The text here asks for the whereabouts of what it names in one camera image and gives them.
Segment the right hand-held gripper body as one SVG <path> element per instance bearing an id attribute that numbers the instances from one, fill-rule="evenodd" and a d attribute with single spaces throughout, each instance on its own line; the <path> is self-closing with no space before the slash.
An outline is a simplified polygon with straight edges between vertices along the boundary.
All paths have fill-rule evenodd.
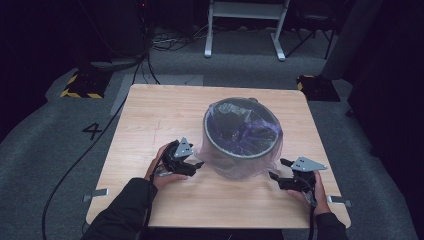
<path id="1" fill-rule="evenodd" d="M 326 165 L 303 156 L 293 162 L 293 165 L 289 167 L 293 176 L 283 178 L 283 181 L 279 183 L 279 187 L 283 190 L 308 193 L 314 189 L 316 183 L 314 172 L 327 169 Z"/>

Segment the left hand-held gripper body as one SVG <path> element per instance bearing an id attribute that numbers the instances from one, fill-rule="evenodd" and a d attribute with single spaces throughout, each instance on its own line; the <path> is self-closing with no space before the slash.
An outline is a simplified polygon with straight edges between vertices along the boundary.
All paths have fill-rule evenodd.
<path id="1" fill-rule="evenodd" d="M 171 142 L 167 149 L 163 152 L 162 163 L 168 172 L 177 174 L 180 168 L 195 168 L 185 162 L 185 160 L 193 154 L 192 145 L 185 137 L 181 140 Z"/>

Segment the person's right hand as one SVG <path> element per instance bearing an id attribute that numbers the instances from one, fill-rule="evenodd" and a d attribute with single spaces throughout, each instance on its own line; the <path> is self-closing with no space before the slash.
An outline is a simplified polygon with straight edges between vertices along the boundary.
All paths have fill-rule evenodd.
<path id="1" fill-rule="evenodd" d="M 321 175 L 318 171 L 314 172 L 316 183 L 315 183 L 315 199 L 317 201 L 316 208 L 314 210 L 314 216 L 318 216 L 324 213 L 330 213 L 331 210 L 328 206 L 325 189 L 321 180 Z M 310 209 L 310 203 L 307 201 L 305 196 L 294 190 L 287 190 L 287 193 L 294 199 L 300 201 L 307 209 Z"/>

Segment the person's left hand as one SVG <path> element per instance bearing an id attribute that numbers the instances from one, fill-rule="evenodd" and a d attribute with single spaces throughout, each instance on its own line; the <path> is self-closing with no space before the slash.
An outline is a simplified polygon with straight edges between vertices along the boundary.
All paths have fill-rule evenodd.
<path id="1" fill-rule="evenodd" d="M 155 169 L 159 165 L 159 162 L 161 161 L 161 156 L 163 152 L 167 149 L 167 147 L 168 145 L 165 144 L 159 148 L 155 158 L 151 161 L 148 170 L 145 174 L 145 179 L 147 181 L 150 181 L 158 190 L 164 188 L 169 183 L 188 179 L 187 176 L 180 174 L 169 174 L 166 176 L 158 176 L 155 174 Z"/>

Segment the person's lap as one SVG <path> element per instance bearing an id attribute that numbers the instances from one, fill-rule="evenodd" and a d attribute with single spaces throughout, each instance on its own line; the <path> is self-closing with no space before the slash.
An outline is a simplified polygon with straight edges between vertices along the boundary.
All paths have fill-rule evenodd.
<path id="1" fill-rule="evenodd" d="M 279 229 L 149 228 L 136 240 L 284 240 Z"/>

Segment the black yellow-striped floor base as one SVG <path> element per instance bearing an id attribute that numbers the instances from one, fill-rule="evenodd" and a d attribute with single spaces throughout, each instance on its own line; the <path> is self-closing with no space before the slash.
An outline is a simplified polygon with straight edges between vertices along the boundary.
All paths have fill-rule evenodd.
<path id="1" fill-rule="evenodd" d="M 112 72 L 76 71 L 62 91 L 61 97 L 102 99 L 112 75 Z"/>
<path id="2" fill-rule="evenodd" d="M 297 88 L 308 101 L 339 102 L 340 98 L 330 80 L 321 76 L 300 75 L 296 79 Z"/>

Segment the grey column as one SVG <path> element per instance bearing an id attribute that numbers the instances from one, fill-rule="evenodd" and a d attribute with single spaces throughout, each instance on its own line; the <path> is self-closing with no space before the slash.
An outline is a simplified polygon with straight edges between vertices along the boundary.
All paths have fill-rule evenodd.
<path id="1" fill-rule="evenodd" d="M 366 37 L 383 0 L 355 0 L 340 36 L 321 71 L 329 80 L 342 79 Z"/>

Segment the dark cabinet with red light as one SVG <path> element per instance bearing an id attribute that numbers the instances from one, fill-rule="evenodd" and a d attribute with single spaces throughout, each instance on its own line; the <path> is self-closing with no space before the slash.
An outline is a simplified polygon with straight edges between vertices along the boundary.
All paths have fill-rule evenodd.
<path id="1" fill-rule="evenodd" d="M 100 40 L 114 58 L 140 61 L 147 50 L 144 0 L 78 0 Z"/>

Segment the black tripod stand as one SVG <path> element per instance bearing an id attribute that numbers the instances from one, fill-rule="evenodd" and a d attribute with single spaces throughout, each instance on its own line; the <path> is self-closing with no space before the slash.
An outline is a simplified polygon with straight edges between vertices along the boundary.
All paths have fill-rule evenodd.
<path id="1" fill-rule="evenodd" d="M 300 42 L 293 47 L 286 56 L 289 57 L 308 39 L 314 37 L 318 31 L 321 31 L 328 41 L 324 56 L 324 59 L 327 60 L 336 33 L 335 12 L 326 4 L 318 4 L 317 6 L 307 4 L 306 6 L 296 6 L 295 16 L 298 24 L 298 26 L 295 27 L 297 35 L 300 35 L 299 31 L 301 29 L 308 30 L 309 34 L 305 38 L 301 38 Z"/>

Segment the white metal stand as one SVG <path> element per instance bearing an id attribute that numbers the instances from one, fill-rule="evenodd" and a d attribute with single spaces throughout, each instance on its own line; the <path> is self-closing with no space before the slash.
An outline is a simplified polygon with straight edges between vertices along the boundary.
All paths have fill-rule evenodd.
<path id="1" fill-rule="evenodd" d="M 224 2 L 210 0 L 208 8 L 208 30 L 205 42 L 204 56 L 212 56 L 213 46 L 213 21 L 215 18 L 245 18 L 259 20 L 277 20 L 276 31 L 270 34 L 271 40 L 279 61 L 285 61 L 286 55 L 281 47 L 279 38 L 283 23 L 289 10 L 291 0 L 281 0 L 278 4 Z"/>

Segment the grey metal table bracket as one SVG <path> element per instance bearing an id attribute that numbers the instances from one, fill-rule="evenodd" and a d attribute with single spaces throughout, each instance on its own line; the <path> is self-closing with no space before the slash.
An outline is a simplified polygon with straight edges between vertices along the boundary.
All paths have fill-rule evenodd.
<path id="1" fill-rule="evenodd" d="M 335 204 L 343 204 L 346 207 L 352 207 L 352 202 L 350 200 L 347 200 L 343 198 L 342 196 L 327 196 L 327 202 L 329 203 L 335 203 Z"/>
<path id="2" fill-rule="evenodd" d="M 90 202 L 96 197 L 107 196 L 109 194 L 109 190 L 107 188 L 104 189 L 96 189 L 93 190 L 89 194 L 85 194 L 82 198 L 83 202 Z"/>

